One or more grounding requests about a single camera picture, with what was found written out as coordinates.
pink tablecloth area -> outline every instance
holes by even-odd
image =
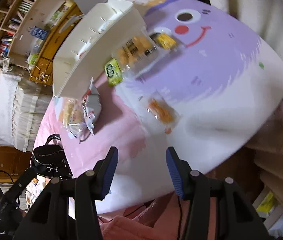
[[[115,94],[115,89],[108,86],[106,76],[103,74],[95,85],[100,93],[102,105],[95,135],[89,136],[81,144],[78,139],[70,139],[62,123],[56,119],[54,105],[58,98],[53,98],[35,141],[35,147],[38,147],[45,144],[49,135],[60,134],[70,169],[75,177],[92,169],[98,160],[105,158],[111,146],[118,148],[119,162],[135,157],[145,147],[145,135],[139,120]]]

wooden floor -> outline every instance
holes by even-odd
[[[214,179],[232,177],[244,190],[249,200],[254,202],[263,189],[263,183],[259,178],[259,167],[253,162],[254,156],[254,150],[243,147],[207,176]]]

bed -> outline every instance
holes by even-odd
[[[28,80],[23,69],[0,71],[0,138],[16,149],[32,152],[52,88]]]

cartoon eye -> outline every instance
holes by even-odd
[[[180,23],[195,23],[200,20],[200,13],[196,10],[192,9],[182,9],[179,10],[176,15],[175,19]]]

wooden cabinet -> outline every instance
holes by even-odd
[[[58,25],[56,25],[51,30],[38,55],[38,61],[36,63],[37,67],[31,70],[31,76],[29,77],[31,81],[42,83],[48,86],[52,85],[52,68],[54,56],[56,55],[64,40],[71,33],[73,28],[75,28],[76,23],[78,23],[80,20],[72,23],[72,25],[70,25],[61,33],[59,33],[59,30],[72,16],[81,14],[83,13],[80,11],[78,6],[74,4],[71,8],[69,8],[68,13],[64,15]]]
[[[21,152],[14,147],[0,146],[0,170],[8,172],[14,181],[29,167],[31,152]],[[0,182],[11,182],[8,175],[0,172]]]

